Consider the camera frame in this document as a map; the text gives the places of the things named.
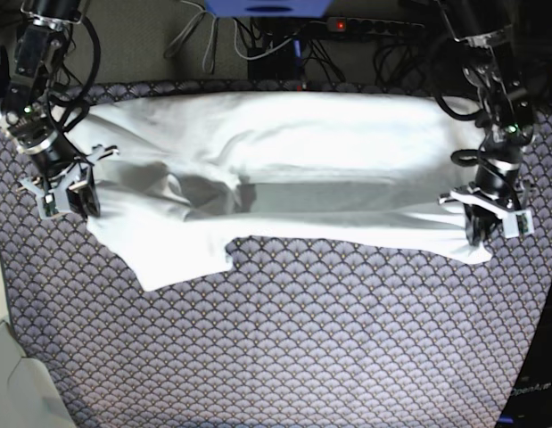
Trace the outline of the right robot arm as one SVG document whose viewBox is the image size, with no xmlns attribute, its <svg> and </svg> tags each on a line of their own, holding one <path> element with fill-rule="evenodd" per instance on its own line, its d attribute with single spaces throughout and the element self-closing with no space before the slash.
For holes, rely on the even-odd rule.
<svg viewBox="0 0 552 428">
<path fill-rule="evenodd" d="M 460 202 L 470 243 L 502 225 L 506 237 L 528 235 L 532 214 L 526 206 L 529 186 L 517 181 L 523 152 L 533 138 L 534 109 L 515 58 L 512 24 L 500 1 L 442 1 L 446 32 L 430 47 L 433 60 L 446 41 L 466 48 L 464 74 L 476 87 L 481 109 L 468 113 L 486 128 L 481 146 L 451 156 L 462 167 L 476 167 L 471 184 L 451 190 L 441 202 Z M 42 218 L 75 213 L 84 218 L 101 214 L 94 167 L 117 153 L 116 146 L 98 145 L 85 154 L 68 133 L 88 114 L 87 92 L 93 85 L 101 46 L 93 24 L 79 1 L 25 1 L 27 21 L 18 40 L 16 67 L 10 70 L 6 52 L 0 52 L 0 129 L 37 167 L 34 178 L 22 186 L 32 192 Z M 69 100 L 55 97 L 56 73 L 69 49 L 71 30 L 81 24 L 93 45 L 90 79 Z"/>
</svg>

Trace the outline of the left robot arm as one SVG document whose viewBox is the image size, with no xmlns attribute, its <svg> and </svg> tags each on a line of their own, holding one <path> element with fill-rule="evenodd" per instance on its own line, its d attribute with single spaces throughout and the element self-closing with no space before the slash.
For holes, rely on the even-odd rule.
<svg viewBox="0 0 552 428">
<path fill-rule="evenodd" d="M 478 147 L 451 155 L 459 167 L 476 169 L 474 180 L 442 195 L 440 202 L 463 205 L 465 236 L 472 246 L 484 243 L 497 227 L 506 238 L 529 235 L 531 187 L 518 177 L 534 139 L 535 112 L 515 58 L 507 9 L 501 1 L 440 1 L 438 6 L 447 30 L 426 58 L 433 97 L 452 119 L 473 121 L 485 132 Z M 477 91 L 481 108 L 474 113 L 450 108 L 436 83 L 434 62 L 448 42 L 460 49 L 465 79 Z"/>
</svg>

